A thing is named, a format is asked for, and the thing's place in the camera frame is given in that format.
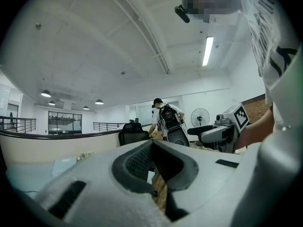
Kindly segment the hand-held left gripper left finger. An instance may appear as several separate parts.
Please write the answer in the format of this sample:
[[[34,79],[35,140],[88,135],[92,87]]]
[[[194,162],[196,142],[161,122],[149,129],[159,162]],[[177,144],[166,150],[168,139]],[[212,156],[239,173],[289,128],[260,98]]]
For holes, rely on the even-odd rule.
[[[166,227],[148,183],[152,141],[95,153],[51,180],[35,201],[71,227]]]

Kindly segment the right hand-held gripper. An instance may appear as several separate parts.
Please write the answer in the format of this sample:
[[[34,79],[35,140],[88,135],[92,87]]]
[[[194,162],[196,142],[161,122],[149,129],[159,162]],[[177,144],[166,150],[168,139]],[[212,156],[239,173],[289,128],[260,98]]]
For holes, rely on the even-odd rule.
[[[223,153],[234,153],[240,133],[249,124],[243,104],[230,107],[216,116],[213,125],[204,125],[187,130],[189,135],[199,136],[204,147]]]

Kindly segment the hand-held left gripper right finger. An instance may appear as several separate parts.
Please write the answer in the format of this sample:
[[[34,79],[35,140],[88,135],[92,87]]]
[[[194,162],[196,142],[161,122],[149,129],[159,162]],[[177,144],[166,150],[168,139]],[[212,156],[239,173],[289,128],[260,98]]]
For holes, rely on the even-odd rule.
[[[167,185],[166,211],[151,219],[158,227],[251,227],[244,196],[260,145],[243,155],[153,141],[152,159]]]

